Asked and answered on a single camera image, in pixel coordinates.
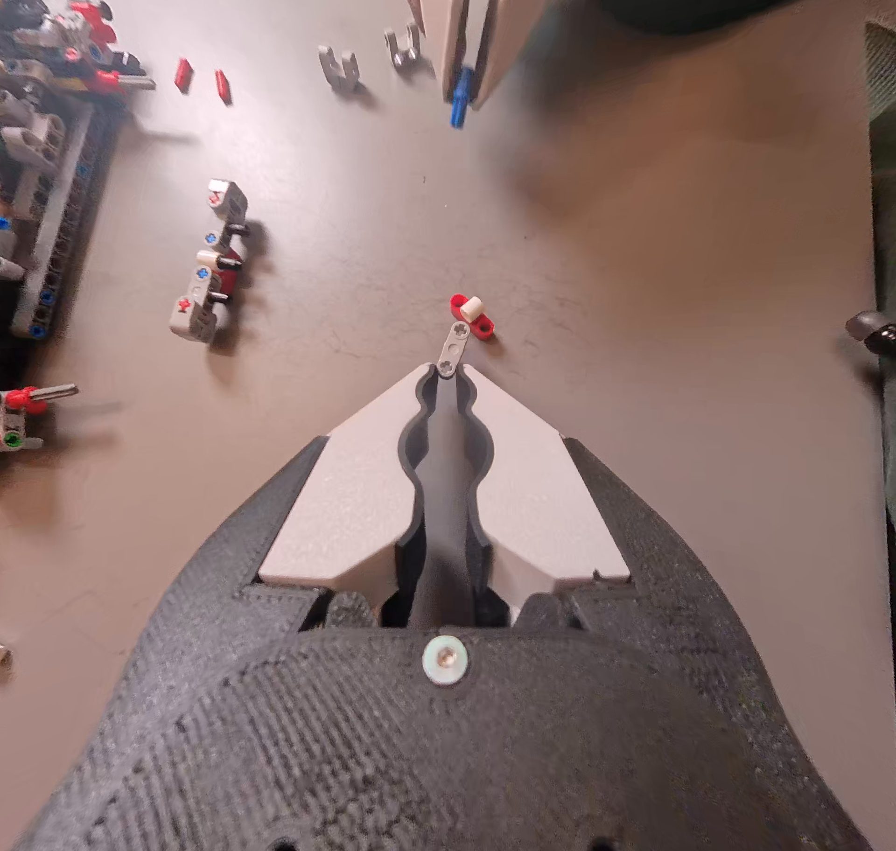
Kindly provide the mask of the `grey lego beam subassembly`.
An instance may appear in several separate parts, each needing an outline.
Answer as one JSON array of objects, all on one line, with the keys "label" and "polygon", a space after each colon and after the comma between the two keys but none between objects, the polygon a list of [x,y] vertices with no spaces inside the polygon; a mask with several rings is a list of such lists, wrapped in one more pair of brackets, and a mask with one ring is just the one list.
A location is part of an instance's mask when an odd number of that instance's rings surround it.
[{"label": "grey lego beam subassembly", "polygon": [[207,229],[168,327],[184,340],[209,345],[228,325],[230,303],[248,259],[245,241],[250,228],[245,221],[248,199],[236,182],[211,179],[206,203]]}]

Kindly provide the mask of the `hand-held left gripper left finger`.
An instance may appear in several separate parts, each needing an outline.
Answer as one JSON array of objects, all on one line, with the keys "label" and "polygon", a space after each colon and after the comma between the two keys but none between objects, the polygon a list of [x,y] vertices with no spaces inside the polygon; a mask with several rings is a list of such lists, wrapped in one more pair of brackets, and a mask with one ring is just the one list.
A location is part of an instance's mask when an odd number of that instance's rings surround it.
[{"label": "hand-held left gripper left finger", "polygon": [[382,623],[408,623],[426,557],[418,467],[429,451],[435,365],[421,364],[334,428],[258,577],[357,593]]}]

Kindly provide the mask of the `thin grey lego liftarm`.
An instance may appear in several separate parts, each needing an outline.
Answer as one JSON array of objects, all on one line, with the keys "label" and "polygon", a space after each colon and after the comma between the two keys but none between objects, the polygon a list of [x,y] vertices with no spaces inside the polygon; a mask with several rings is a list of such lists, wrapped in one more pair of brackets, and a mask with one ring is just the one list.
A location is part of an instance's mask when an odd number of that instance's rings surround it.
[{"label": "thin grey lego liftarm", "polygon": [[441,354],[435,361],[435,369],[440,378],[447,380],[454,377],[462,362],[470,333],[467,322],[454,321],[442,345]]}]

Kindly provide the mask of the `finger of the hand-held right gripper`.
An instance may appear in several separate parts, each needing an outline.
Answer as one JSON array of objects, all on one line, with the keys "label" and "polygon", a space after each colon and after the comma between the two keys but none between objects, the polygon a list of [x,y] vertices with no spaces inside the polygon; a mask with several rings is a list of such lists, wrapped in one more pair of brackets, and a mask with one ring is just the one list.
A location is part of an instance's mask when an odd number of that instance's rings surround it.
[{"label": "finger of the hand-held right gripper", "polygon": [[450,102],[467,48],[469,0],[408,0],[408,3],[420,33],[427,39],[442,97]]},{"label": "finger of the hand-held right gripper", "polygon": [[487,1],[471,86],[473,109],[484,106],[495,92],[552,1]]}]

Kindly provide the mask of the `lego car chassis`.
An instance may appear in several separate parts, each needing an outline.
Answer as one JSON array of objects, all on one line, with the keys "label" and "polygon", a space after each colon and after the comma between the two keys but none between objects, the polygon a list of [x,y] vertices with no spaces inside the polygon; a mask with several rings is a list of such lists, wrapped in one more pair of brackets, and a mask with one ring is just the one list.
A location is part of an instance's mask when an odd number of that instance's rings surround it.
[{"label": "lego car chassis", "polygon": [[116,49],[101,0],[1,0],[2,453],[37,450],[28,417],[77,394],[18,386],[30,349],[53,329],[65,276],[98,196],[95,177],[129,97],[155,90]]}]

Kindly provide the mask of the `grey lego connector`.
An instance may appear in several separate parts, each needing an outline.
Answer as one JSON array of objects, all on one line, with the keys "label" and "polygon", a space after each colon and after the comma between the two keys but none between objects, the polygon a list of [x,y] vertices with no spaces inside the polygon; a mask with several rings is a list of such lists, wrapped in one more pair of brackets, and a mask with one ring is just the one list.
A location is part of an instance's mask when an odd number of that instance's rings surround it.
[{"label": "grey lego connector", "polygon": [[337,58],[331,47],[319,46],[318,57],[324,79],[332,90],[341,96],[357,92],[360,85],[360,71],[354,51],[344,50]]},{"label": "grey lego connector", "polygon": [[406,39],[400,44],[396,32],[392,28],[385,29],[385,45],[389,60],[397,73],[409,73],[422,62],[420,28],[415,21],[406,26]]}]

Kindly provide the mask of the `black drawstring with toggle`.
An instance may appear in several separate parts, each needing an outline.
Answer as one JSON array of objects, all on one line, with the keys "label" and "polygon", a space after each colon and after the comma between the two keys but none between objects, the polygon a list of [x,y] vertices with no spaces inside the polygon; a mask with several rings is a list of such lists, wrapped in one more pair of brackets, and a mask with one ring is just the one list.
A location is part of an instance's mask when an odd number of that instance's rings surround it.
[{"label": "black drawstring with toggle", "polygon": [[869,353],[895,359],[895,322],[879,311],[860,312],[845,323],[847,334]]}]

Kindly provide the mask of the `blue lego pin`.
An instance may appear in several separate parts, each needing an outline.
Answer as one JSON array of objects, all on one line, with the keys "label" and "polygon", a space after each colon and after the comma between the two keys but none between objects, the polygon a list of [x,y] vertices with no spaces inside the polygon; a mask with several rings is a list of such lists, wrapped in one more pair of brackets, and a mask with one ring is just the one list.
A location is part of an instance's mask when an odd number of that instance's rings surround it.
[{"label": "blue lego pin", "polygon": [[452,96],[451,127],[463,129],[471,102],[472,86],[475,77],[474,69],[464,65],[457,77]]}]

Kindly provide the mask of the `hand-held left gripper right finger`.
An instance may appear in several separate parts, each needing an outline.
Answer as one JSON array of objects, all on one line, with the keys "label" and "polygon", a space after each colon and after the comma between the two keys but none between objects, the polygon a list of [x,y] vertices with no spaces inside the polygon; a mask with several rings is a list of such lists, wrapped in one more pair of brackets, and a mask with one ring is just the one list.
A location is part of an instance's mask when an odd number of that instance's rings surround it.
[{"label": "hand-held left gripper right finger", "polygon": [[515,617],[537,594],[631,572],[566,438],[469,365],[456,373],[465,455],[465,554],[476,617]]}]

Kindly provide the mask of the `red lego liftarm white bush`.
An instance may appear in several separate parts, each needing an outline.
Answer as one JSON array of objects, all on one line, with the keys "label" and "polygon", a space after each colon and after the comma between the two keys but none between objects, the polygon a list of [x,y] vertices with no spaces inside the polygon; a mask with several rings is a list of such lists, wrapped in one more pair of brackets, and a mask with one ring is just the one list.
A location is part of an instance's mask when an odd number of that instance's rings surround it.
[{"label": "red lego liftarm white bush", "polygon": [[479,297],[455,294],[450,299],[450,309],[454,319],[468,325],[476,338],[485,342],[493,337],[495,324],[486,315],[485,306]]}]

